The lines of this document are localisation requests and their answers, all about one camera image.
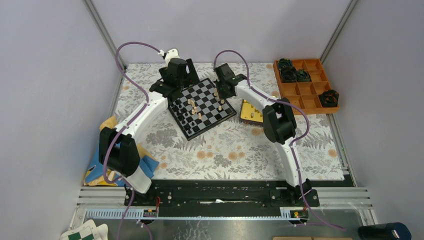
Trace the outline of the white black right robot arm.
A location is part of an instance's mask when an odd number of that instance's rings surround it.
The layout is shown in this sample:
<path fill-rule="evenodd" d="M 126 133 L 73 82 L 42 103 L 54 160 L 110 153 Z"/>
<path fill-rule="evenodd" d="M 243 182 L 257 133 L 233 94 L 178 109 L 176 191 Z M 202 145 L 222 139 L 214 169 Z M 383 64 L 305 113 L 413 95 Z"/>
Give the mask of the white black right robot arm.
<path fill-rule="evenodd" d="M 311 189 L 304 177 L 296 149 L 297 123 L 293 108 L 287 98 L 277 99 L 257 89 L 243 74 L 234 74 L 227 63 L 214 69 L 217 75 L 215 85 L 221 99 L 238 97 L 249 102 L 262 113 L 262 127 L 267 139 L 274 143 L 285 170 L 287 201 L 293 206 L 301 205 Z"/>

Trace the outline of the gold tin box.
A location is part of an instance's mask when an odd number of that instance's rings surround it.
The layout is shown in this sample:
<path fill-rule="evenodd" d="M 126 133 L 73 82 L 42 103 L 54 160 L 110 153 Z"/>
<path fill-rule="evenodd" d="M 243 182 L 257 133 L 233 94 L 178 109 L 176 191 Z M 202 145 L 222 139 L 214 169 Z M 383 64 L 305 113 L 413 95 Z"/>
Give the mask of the gold tin box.
<path fill-rule="evenodd" d="M 262 127 L 263 115 L 252 104 L 243 99 L 241 102 L 239 121 L 246 125 Z"/>

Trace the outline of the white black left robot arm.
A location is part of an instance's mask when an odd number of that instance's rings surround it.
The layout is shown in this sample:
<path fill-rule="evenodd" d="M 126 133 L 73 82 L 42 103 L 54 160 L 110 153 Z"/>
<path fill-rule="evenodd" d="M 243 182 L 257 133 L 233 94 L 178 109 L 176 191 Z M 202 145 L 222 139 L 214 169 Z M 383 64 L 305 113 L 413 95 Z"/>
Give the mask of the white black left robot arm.
<path fill-rule="evenodd" d="M 177 99 L 182 91 L 199 83 L 192 59 L 182 59 L 176 48 L 160 50 L 165 67 L 159 69 L 161 79 L 148 92 L 147 103 L 141 104 L 124 121 L 115 127 L 104 127 L 99 136 L 98 161 L 104 170 L 117 172 L 136 192 L 136 199 L 144 206 L 152 204 L 155 192 L 152 181 L 140 167 L 141 157 L 137 139 L 159 115 Z"/>

